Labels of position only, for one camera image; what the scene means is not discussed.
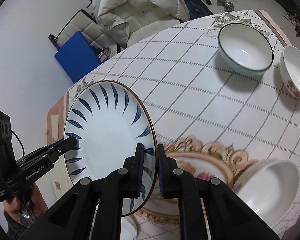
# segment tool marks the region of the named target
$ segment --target decorative plate with gold rim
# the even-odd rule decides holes
[[[75,137],[77,147],[65,154],[73,184],[81,178],[106,177],[135,154],[137,143],[145,147],[141,194],[123,199],[122,215],[139,210],[156,182],[157,143],[153,125],[135,93],[117,81],[100,81],[88,86],[69,110],[64,137]]]
[[[203,145],[194,137],[166,144],[165,151],[168,157],[177,161],[179,168],[200,179],[209,180],[218,177],[229,188],[233,187],[243,171],[257,162],[257,160],[248,160],[248,153],[244,150],[236,151],[232,146],[225,147],[219,142]],[[178,200],[163,199],[157,180],[150,199],[138,214],[147,216],[154,223],[177,225],[179,223]]]

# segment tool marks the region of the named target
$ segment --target white chair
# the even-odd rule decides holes
[[[109,35],[104,34],[95,19],[84,10],[78,11],[56,36],[57,45],[62,47],[77,31],[80,31],[87,42],[96,49],[109,47],[110,57],[120,52],[117,43]]]

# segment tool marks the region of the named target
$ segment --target white wall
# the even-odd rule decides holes
[[[11,118],[12,129],[26,153],[46,145],[49,109],[72,85],[53,57],[48,35],[61,28],[89,0],[5,0],[0,7],[0,111]],[[13,139],[16,158],[22,155]],[[50,175],[38,181],[50,207],[56,196]],[[0,203],[0,224],[7,229]]]

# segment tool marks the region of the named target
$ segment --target hand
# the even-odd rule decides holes
[[[42,198],[40,190],[35,183],[32,184],[32,188],[31,188],[31,200],[34,204],[33,213],[36,218],[40,217],[43,213],[45,213],[48,210],[48,207],[44,202],[44,199]],[[19,223],[19,219],[16,214],[16,211],[20,209],[19,198],[15,196],[9,200],[5,200],[3,202],[3,207],[4,210],[9,214],[9,216]]]

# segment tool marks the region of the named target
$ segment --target white bowl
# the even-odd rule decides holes
[[[298,187],[299,171],[294,163],[265,160],[249,167],[233,191],[273,228],[292,205]]]
[[[290,94],[300,98],[300,50],[286,46],[281,53],[280,74]]]
[[[269,41],[248,25],[231,23],[223,26],[218,43],[220,53],[228,65],[243,75],[262,75],[273,62]]]

